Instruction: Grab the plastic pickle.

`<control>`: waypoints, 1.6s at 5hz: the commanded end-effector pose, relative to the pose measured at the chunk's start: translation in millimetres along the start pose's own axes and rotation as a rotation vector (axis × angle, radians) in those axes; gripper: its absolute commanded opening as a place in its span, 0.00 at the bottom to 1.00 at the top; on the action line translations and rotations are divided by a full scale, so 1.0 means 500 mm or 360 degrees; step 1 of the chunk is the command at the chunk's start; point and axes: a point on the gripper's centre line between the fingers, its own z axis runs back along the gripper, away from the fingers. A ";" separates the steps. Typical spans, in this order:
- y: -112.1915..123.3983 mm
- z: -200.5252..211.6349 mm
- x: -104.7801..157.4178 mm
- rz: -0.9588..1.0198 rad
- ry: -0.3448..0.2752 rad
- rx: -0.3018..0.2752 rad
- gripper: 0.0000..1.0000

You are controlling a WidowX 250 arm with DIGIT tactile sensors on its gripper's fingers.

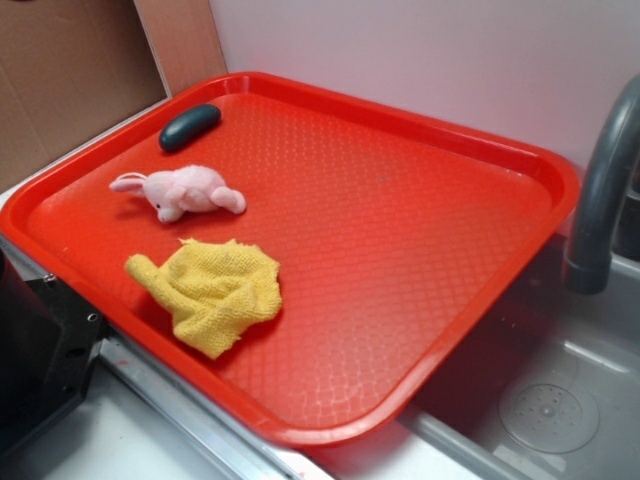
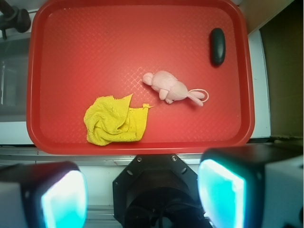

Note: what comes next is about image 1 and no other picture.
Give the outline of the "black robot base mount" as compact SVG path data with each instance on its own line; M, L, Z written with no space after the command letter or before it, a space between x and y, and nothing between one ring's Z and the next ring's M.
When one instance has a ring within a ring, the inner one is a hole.
M58 279L24 280L1 255L1 457L80 405L103 315Z

